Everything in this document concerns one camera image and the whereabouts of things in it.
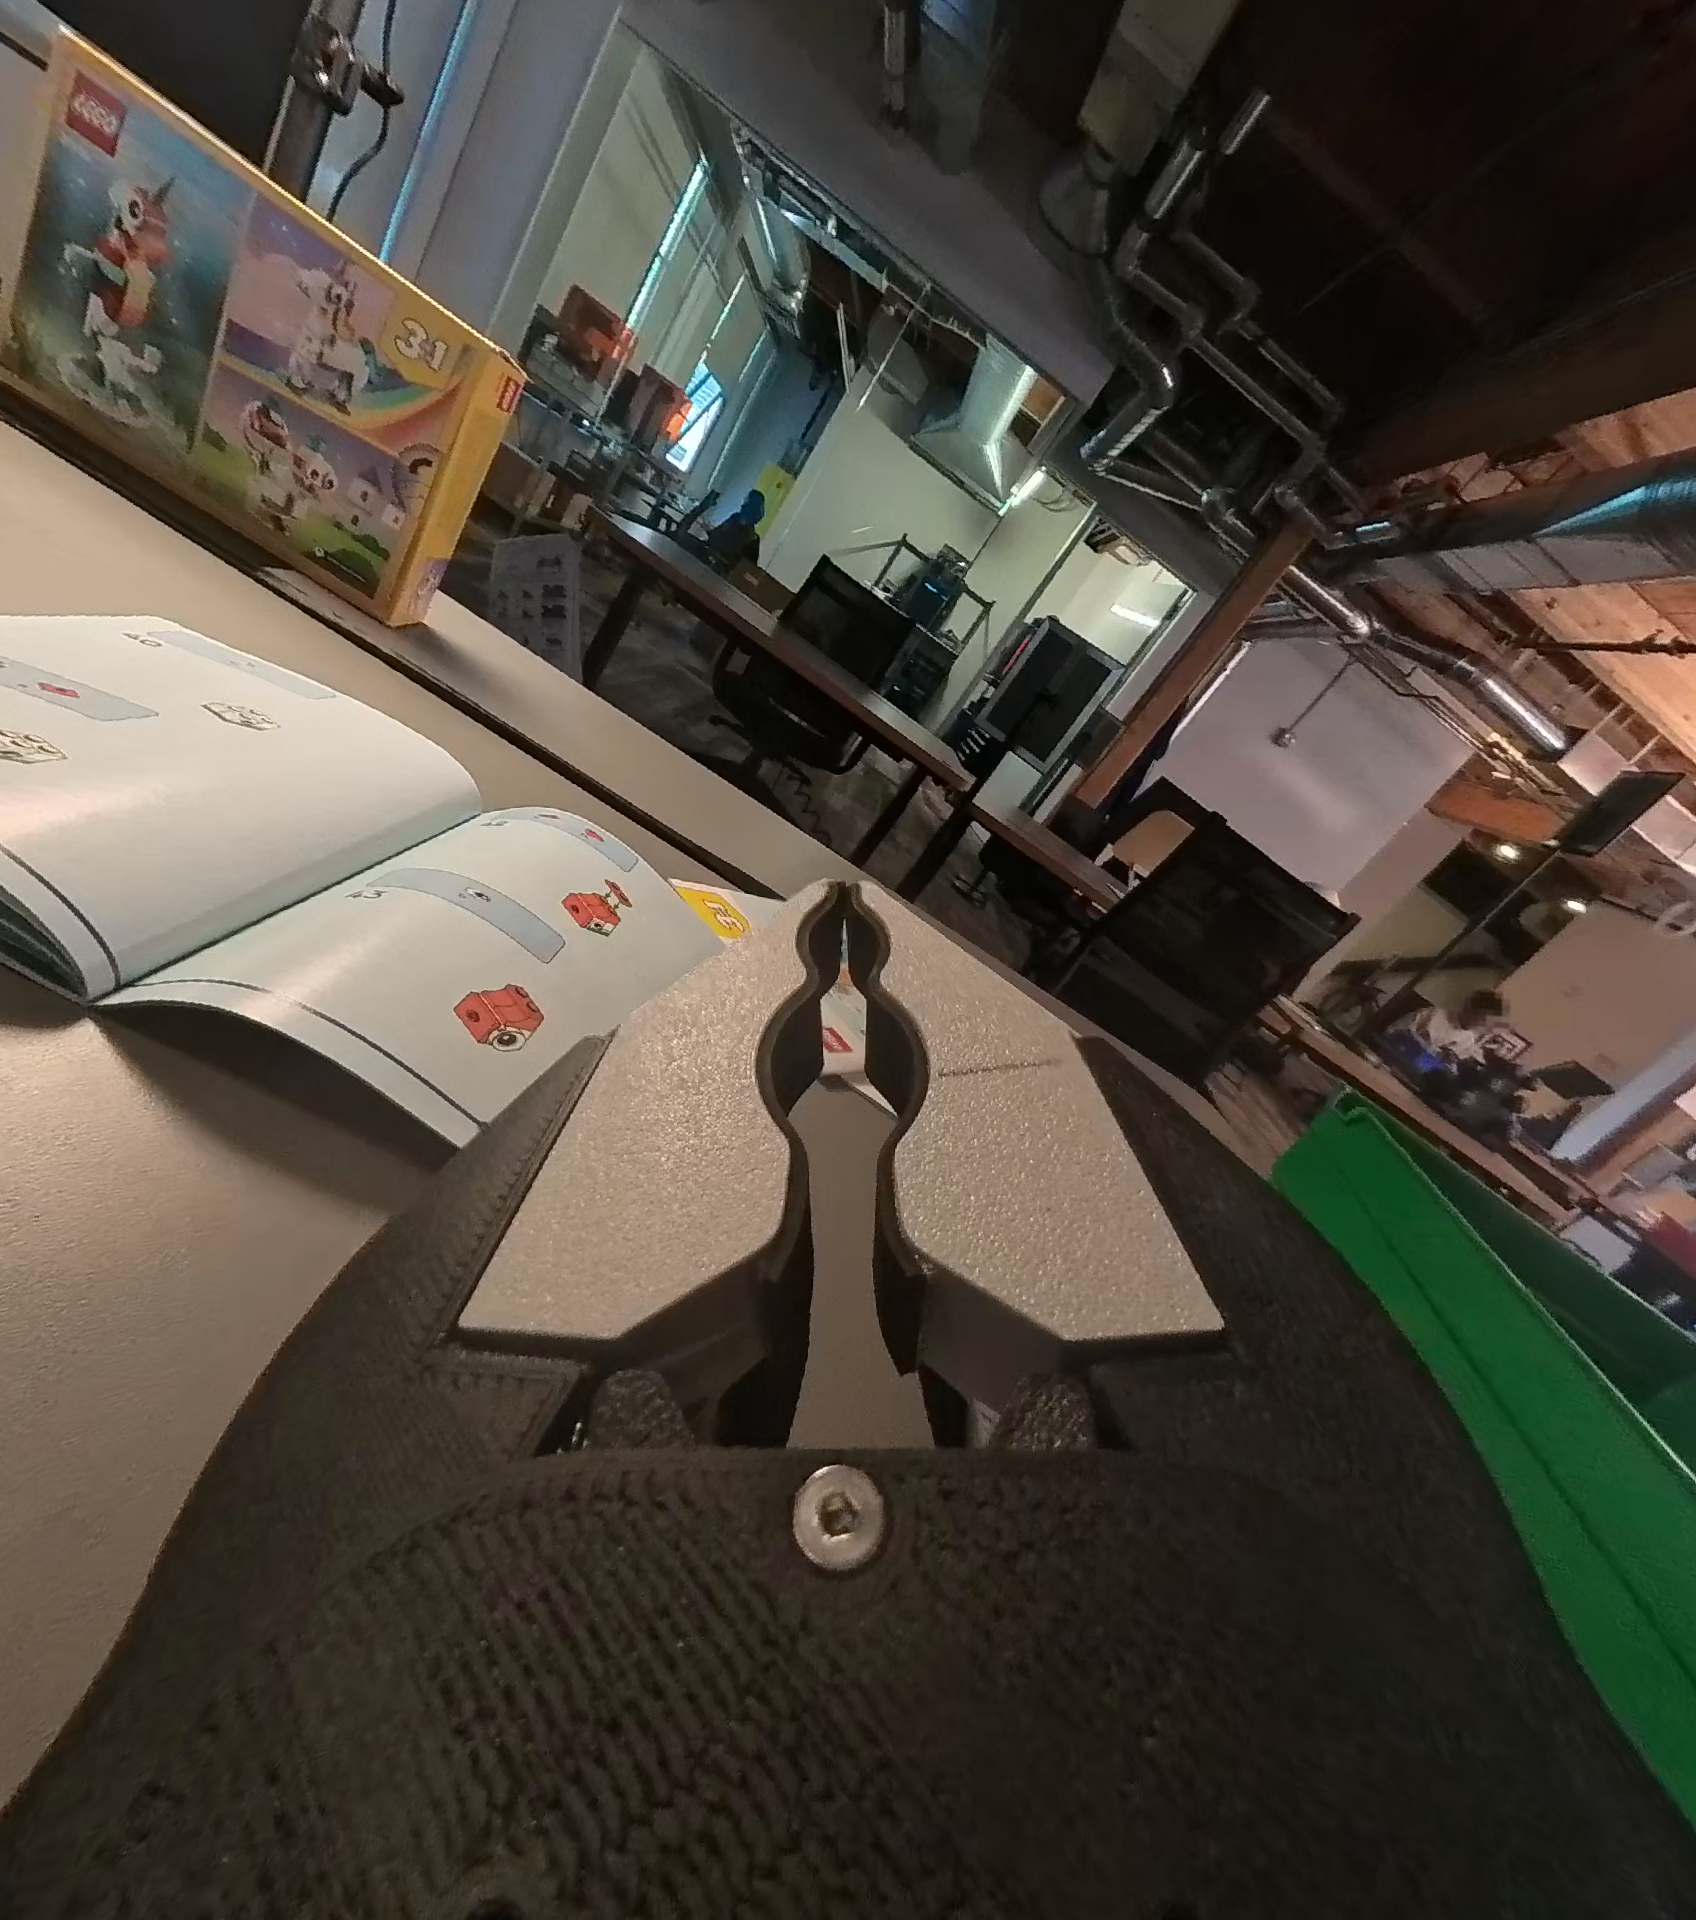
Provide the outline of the printed sign sheet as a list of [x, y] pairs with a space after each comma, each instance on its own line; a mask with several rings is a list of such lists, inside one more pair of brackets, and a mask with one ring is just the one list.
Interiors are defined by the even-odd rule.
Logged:
[[484, 617], [569, 680], [580, 680], [580, 536], [516, 532], [493, 544]]

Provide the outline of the black screen on pole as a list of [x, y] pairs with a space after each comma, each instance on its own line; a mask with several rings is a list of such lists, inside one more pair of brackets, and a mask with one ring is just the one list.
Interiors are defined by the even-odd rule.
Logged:
[[1377, 1013], [1363, 1018], [1361, 1036], [1384, 1035], [1390, 1022], [1396, 1022], [1412, 1000], [1422, 977], [1436, 970], [1444, 970], [1452, 956], [1465, 954], [1465, 946], [1481, 933], [1518, 895], [1530, 878], [1545, 877], [1548, 868], [1562, 864], [1567, 857], [1596, 857], [1613, 840], [1634, 830], [1640, 815], [1674, 796], [1678, 774], [1617, 774], [1611, 775], [1588, 803], [1583, 803], [1548, 840], [1539, 841], [1539, 852], [1530, 864], [1506, 884], [1480, 911], [1471, 911], [1458, 933], [1441, 943], [1431, 956], [1417, 959], [1396, 989], [1377, 1004]]

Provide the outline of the metal light stand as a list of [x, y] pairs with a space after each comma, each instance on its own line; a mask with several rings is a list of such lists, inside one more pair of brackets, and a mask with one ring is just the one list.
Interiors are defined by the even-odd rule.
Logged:
[[397, 5], [305, 5], [262, 158], [262, 174], [294, 197], [314, 201], [323, 143], [361, 99], [383, 119], [370, 154], [383, 151], [388, 119], [404, 108], [404, 88], [392, 82], [392, 26]]

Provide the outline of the silver vent hood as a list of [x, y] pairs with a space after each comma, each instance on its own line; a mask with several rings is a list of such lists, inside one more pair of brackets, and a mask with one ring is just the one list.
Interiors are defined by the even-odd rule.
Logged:
[[946, 411], [922, 414], [908, 435], [908, 450], [961, 494], [1003, 516], [1027, 473], [1027, 450], [1016, 440], [1010, 422], [1022, 414], [1033, 386], [1037, 371], [989, 338], [978, 346], [961, 398]]

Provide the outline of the long brown table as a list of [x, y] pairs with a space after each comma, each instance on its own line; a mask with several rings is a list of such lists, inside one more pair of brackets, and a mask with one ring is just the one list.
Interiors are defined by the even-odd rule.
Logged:
[[820, 656], [807, 635], [791, 634], [767, 611], [750, 603], [735, 584], [718, 576], [706, 563], [691, 560], [686, 549], [680, 549], [666, 532], [614, 516], [602, 503], [587, 503], [587, 531], [621, 557], [625, 573], [580, 652], [580, 685], [587, 690], [598, 687], [639, 599], [650, 587], [668, 587], [684, 607], [691, 607], [696, 617], [718, 628], [727, 645], [772, 658], [778, 668], [813, 687], [829, 705], [836, 705], [854, 731], [861, 731], [863, 739], [878, 744], [883, 754], [902, 756], [908, 766], [905, 786], [888, 803], [878, 819], [858, 841], [858, 868], [863, 868], [875, 847], [902, 825], [912, 796], [922, 783], [935, 783], [950, 799], [943, 829], [927, 840], [908, 877], [896, 884], [896, 895], [905, 900], [916, 900], [919, 890], [955, 852], [966, 829], [978, 825], [978, 775], [966, 774], [935, 731], [905, 718], [878, 690], [854, 685], [854, 677], [836, 658]]

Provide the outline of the yellow lego set box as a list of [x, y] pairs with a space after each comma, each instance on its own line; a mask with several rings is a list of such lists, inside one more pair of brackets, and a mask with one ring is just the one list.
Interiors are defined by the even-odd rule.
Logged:
[[93, 39], [56, 31], [0, 386], [420, 624], [525, 371]]

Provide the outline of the silver spiral ceiling duct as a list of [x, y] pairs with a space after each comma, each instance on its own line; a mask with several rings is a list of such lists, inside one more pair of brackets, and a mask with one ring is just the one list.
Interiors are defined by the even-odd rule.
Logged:
[[1696, 450], [1428, 516], [1363, 568], [1465, 592], [1696, 581]]
[[1363, 667], [1390, 667], [1396, 680], [1422, 674], [1465, 690], [1524, 754], [1556, 766], [1574, 752], [1578, 731], [1562, 728], [1545, 705], [1518, 690], [1481, 652], [1394, 624], [1385, 615], [1357, 607], [1293, 563], [1279, 573], [1279, 592], [1324, 622]]

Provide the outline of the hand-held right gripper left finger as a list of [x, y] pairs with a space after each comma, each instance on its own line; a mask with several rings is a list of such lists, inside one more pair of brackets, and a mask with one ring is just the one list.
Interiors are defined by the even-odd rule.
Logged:
[[846, 886], [816, 884], [602, 1040], [455, 1333], [602, 1382], [655, 1373], [718, 1444], [782, 1444], [813, 1313], [797, 1101], [823, 1075]]

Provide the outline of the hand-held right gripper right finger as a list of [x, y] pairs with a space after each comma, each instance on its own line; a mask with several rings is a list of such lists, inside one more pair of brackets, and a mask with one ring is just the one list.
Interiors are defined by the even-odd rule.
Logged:
[[937, 1444], [1027, 1379], [1217, 1349], [1221, 1311], [1074, 1029], [875, 884], [846, 895], [875, 1159], [875, 1318]]

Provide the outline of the metal shelf rack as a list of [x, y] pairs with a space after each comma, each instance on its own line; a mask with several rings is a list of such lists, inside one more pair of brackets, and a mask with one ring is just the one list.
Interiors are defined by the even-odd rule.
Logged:
[[955, 549], [922, 552], [894, 542], [872, 592], [908, 617], [908, 635], [883, 677], [883, 694], [908, 718], [946, 687], [955, 658], [992, 628], [998, 603], [966, 584], [971, 560]]

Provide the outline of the black mesh office chair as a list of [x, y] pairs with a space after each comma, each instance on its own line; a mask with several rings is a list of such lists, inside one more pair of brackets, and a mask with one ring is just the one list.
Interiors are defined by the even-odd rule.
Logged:
[[1047, 993], [1195, 1087], [1355, 927], [1355, 911], [1208, 815], [1074, 943]]

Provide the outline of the closed colourful instruction booklet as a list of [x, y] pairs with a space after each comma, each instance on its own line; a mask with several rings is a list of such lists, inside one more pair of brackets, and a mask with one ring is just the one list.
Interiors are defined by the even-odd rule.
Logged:
[[[743, 895], [708, 884], [668, 884], [684, 904], [722, 937], [740, 943], [786, 911], [782, 897]], [[869, 1000], [849, 975], [849, 949], [841, 943], [836, 983], [820, 998], [820, 1075], [846, 1094], [861, 1094], [875, 1110], [894, 1119], [894, 1105], [869, 1078]]]

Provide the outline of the green plastic bin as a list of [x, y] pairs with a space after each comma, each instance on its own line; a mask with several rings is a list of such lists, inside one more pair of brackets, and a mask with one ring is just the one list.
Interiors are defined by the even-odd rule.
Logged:
[[1436, 1374], [1578, 1702], [1696, 1834], [1696, 1340], [1349, 1094], [1271, 1189]]

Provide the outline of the dark screen on stand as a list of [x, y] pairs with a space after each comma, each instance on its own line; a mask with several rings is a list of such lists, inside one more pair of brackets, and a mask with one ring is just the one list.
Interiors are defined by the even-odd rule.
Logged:
[[1054, 615], [1037, 615], [1010, 635], [978, 705], [978, 726], [1003, 736], [1010, 754], [1046, 774], [1122, 677], [1127, 667], [1114, 656]]

